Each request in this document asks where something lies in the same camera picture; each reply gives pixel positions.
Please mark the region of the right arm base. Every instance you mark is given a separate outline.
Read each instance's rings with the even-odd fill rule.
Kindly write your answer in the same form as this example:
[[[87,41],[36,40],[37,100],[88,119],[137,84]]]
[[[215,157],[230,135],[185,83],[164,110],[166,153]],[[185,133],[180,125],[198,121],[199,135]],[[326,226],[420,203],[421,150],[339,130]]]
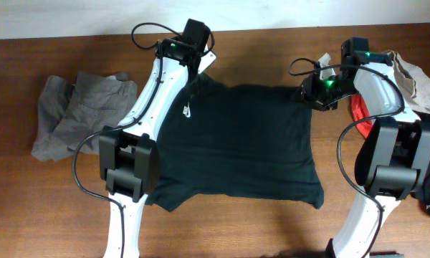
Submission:
[[[397,252],[374,252],[367,255],[368,258],[405,258],[404,254]],[[333,239],[330,239],[325,251],[324,258],[336,258],[335,251],[333,249]]]

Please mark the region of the dark green t-shirt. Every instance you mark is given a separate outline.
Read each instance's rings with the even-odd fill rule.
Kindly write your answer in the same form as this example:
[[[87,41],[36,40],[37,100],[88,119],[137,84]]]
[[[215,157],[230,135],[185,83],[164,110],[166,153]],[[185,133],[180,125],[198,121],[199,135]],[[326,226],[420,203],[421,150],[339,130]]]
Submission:
[[[177,94],[160,128],[161,177],[147,204],[173,211],[195,195],[223,194],[323,205],[312,111],[296,87],[228,87],[208,75],[196,86]]]

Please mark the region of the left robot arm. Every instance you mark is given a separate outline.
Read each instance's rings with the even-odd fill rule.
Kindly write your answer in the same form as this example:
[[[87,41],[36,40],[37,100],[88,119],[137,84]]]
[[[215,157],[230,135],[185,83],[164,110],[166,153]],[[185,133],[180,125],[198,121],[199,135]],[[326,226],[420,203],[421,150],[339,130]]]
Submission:
[[[202,55],[176,40],[165,40],[132,109],[117,128],[105,127],[100,134],[100,174],[112,200],[106,257],[140,255],[143,209],[160,174],[158,133],[178,93],[216,60],[209,49]]]

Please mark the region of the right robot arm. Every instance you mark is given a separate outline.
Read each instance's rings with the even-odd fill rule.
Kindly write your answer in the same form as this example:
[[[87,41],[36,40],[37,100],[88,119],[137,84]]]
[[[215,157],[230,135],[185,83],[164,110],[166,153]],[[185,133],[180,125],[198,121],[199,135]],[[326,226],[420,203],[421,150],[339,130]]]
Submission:
[[[348,182],[357,195],[325,256],[369,257],[386,218],[422,187],[430,167],[430,120],[406,104],[388,55],[350,50],[341,57],[338,66],[312,61],[300,93],[320,111],[354,94],[366,103],[373,127],[355,160],[355,180]]]

